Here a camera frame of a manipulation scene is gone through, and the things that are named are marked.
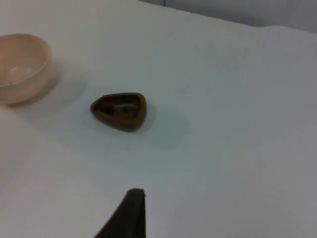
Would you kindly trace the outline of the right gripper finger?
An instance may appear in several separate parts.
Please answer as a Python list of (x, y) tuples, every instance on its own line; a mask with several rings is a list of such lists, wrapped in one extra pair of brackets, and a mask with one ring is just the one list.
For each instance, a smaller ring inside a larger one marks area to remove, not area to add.
[(141, 188), (128, 190), (95, 238), (145, 238), (146, 195)]

